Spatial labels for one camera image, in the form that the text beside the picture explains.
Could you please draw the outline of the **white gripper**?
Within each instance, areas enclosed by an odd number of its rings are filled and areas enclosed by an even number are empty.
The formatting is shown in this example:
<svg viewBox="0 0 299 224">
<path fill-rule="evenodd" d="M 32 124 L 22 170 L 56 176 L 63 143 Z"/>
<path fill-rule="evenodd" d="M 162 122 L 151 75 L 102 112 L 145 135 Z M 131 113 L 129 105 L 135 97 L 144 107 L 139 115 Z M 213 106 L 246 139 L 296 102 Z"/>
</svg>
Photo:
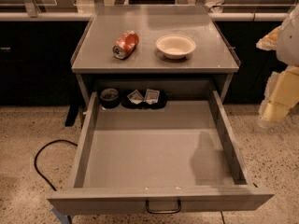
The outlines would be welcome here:
<svg viewBox="0 0 299 224">
<path fill-rule="evenodd" d="M 261 38 L 256 47 L 277 50 L 278 60 L 288 65 L 281 73 L 273 72 L 267 80 L 258 124 L 268 129 L 283 121 L 299 103 L 299 5 L 280 27 Z"/>
</svg>

